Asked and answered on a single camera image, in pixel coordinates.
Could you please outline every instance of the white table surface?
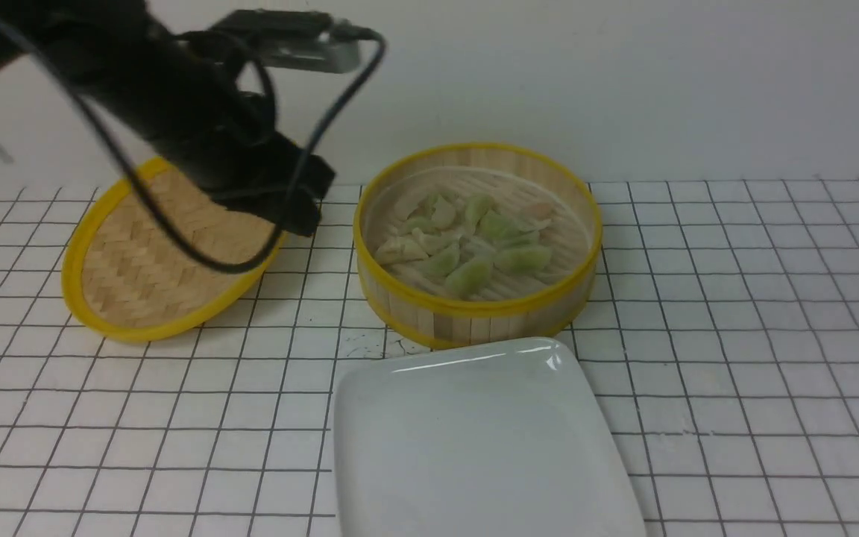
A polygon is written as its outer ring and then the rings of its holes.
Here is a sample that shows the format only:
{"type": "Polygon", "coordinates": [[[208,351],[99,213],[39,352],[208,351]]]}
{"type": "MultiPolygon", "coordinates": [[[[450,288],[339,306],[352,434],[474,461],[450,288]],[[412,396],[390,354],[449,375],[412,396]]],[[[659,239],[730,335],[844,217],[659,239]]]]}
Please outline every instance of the white table surface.
{"type": "MultiPolygon", "coordinates": [[[[579,357],[650,535],[859,537],[859,180],[600,183],[579,357]]],[[[314,239],[198,330],[103,340],[60,298],[98,193],[0,189],[0,535],[328,537],[335,383],[425,351],[314,239]]]]}

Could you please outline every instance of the white plate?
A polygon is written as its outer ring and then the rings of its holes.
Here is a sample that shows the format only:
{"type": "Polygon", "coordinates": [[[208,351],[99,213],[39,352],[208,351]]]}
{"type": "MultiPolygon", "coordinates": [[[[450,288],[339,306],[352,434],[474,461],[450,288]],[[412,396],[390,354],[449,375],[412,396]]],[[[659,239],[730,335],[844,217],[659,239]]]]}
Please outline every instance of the white plate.
{"type": "Polygon", "coordinates": [[[644,537],[582,368],[554,339],[383,360],[339,384],[344,537],[644,537]]]}

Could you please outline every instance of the green dumpling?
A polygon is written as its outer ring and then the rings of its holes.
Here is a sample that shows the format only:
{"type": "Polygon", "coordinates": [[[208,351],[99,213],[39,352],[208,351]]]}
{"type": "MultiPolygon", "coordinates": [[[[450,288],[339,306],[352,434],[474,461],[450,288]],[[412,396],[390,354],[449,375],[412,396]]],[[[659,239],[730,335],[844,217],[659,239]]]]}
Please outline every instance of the green dumpling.
{"type": "Polygon", "coordinates": [[[468,234],[473,235],[476,232],[479,220],[494,205],[495,200],[489,194],[473,194],[467,198],[466,208],[463,210],[463,225],[468,234]]]}
{"type": "Polygon", "coordinates": [[[450,295],[466,298],[480,292],[492,278],[492,259],[474,257],[446,277],[443,286],[450,295]]]}
{"type": "Polygon", "coordinates": [[[459,242],[453,242],[426,261],[420,262],[419,271],[425,276],[443,278],[449,276],[459,265],[459,242]]]}
{"type": "Polygon", "coordinates": [[[504,241],[522,234],[512,218],[493,210],[488,211],[479,220],[478,230],[479,234],[489,242],[504,241]]]}
{"type": "Polygon", "coordinates": [[[410,218],[408,221],[403,222],[403,228],[400,229],[401,235],[406,235],[413,229],[419,229],[419,231],[423,231],[424,233],[434,233],[436,232],[436,225],[432,223],[432,220],[425,216],[415,216],[410,218]]]}
{"type": "Polygon", "coordinates": [[[426,259],[427,253],[409,237],[391,237],[381,244],[373,254],[380,265],[392,265],[406,261],[426,259]]]}
{"type": "Polygon", "coordinates": [[[499,271],[512,275],[532,275],[542,271],[552,261],[552,248],[528,245],[504,249],[495,255],[494,263],[499,271]]]}
{"type": "Polygon", "coordinates": [[[439,196],[436,203],[433,204],[432,215],[430,215],[429,220],[438,229],[446,229],[456,221],[456,207],[445,197],[439,196]]]}
{"type": "Polygon", "coordinates": [[[440,251],[443,251],[443,248],[453,244],[453,242],[457,242],[458,244],[462,237],[463,231],[461,229],[445,231],[439,235],[424,233],[421,229],[413,229],[413,239],[429,255],[439,254],[440,251]]]}
{"type": "Polygon", "coordinates": [[[530,231],[529,233],[523,233],[522,235],[512,237],[511,239],[502,239],[496,241],[494,245],[495,248],[504,249],[504,248],[516,248],[516,247],[528,247],[528,245],[535,245],[539,242],[539,232],[538,231],[530,231]]]}

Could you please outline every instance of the black object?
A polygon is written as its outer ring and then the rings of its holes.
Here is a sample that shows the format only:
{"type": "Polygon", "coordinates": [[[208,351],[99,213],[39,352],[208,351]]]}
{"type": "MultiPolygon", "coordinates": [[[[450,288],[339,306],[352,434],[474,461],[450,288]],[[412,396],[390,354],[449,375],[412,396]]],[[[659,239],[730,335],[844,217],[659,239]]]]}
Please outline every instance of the black object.
{"type": "MultiPolygon", "coordinates": [[[[36,57],[92,125],[165,234],[195,261],[232,273],[259,266],[284,230],[313,234],[320,223],[317,201],[334,178],[333,170],[313,156],[313,150],[337,113],[376,70],[386,49],[374,31],[336,23],[323,13],[245,15],[246,11],[232,13],[228,19],[238,24],[228,26],[226,19],[228,31],[175,37],[147,13],[143,0],[0,0],[0,67],[19,51],[36,57]],[[246,26],[239,23],[242,20],[251,21],[251,26],[238,28],[246,26]],[[259,21],[284,31],[256,31],[259,21]],[[262,76],[265,95],[241,92],[235,80],[246,62],[265,63],[265,54],[255,52],[260,42],[286,43],[291,38],[306,42],[325,21],[330,26],[319,48],[375,40],[378,49],[300,149],[276,132],[269,78],[262,76]],[[239,264],[215,261],[197,251],[158,210],[82,95],[115,113],[216,203],[275,223],[265,247],[239,264]]],[[[325,70],[327,62],[315,66],[325,70]]]]}

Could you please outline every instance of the bamboo steamer lid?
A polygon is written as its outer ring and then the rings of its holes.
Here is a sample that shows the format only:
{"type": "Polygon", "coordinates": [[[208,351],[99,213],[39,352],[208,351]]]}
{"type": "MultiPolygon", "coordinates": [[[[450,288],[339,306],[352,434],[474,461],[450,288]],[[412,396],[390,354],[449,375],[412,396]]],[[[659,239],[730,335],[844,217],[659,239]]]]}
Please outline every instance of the bamboo steamer lid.
{"type": "MultiPolygon", "coordinates": [[[[273,224],[213,203],[164,160],[146,163],[161,210],[195,248],[239,263],[262,247],[273,224]]],[[[125,180],[109,189],[72,235],[62,290],[72,314],[111,339],[164,339],[206,321],[253,285],[273,257],[245,274],[222,274],[182,254],[157,227],[125,180]]]]}

